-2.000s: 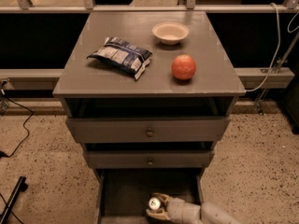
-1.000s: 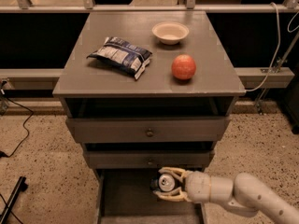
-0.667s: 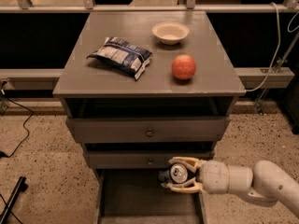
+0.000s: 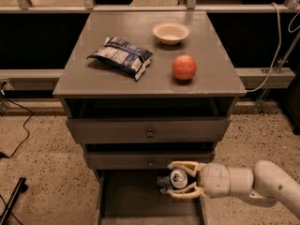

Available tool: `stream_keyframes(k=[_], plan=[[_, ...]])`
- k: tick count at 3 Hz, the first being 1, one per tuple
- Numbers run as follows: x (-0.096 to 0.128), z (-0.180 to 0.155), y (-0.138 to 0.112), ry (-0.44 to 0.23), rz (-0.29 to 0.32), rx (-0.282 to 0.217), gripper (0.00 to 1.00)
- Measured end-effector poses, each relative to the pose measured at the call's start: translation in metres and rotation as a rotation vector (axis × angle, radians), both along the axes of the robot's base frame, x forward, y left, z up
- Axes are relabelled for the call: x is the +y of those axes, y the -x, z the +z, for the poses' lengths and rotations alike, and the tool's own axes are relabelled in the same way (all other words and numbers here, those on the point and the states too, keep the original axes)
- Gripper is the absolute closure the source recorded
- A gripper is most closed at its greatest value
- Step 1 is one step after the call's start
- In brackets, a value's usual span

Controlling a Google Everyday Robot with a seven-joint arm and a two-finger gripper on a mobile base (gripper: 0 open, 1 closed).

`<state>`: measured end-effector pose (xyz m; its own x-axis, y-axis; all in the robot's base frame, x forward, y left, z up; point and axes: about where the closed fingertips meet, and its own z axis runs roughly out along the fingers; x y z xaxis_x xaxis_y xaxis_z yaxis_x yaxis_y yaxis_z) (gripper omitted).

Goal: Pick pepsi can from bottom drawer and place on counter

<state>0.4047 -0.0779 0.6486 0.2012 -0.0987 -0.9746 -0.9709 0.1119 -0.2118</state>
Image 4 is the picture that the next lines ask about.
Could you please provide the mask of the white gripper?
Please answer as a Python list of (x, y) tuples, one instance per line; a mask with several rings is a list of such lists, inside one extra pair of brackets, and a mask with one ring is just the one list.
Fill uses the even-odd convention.
[(159, 191), (175, 199), (195, 199), (204, 195), (210, 198), (248, 195), (252, 190), (254, 175), (252, 170), (228, 167), (216, 163), (199, 163), (196, 161), (172, 161), (168, 169), (181, 169), (192, 177), (199, 175), (199, 185), (190, 185), (182, 189), (165, 189)]

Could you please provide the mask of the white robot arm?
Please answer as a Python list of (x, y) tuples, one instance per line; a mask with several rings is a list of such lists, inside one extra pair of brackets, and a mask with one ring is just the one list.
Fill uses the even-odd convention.
[(157, 186), (161, 193), (175, 199), (236, 197), (263, 207), (282, 203), (300, 218), (300, 184), (271, 161), (260, 160), (251, 169), (173, 161), (168, 169), (167, 174), (157, 178)]

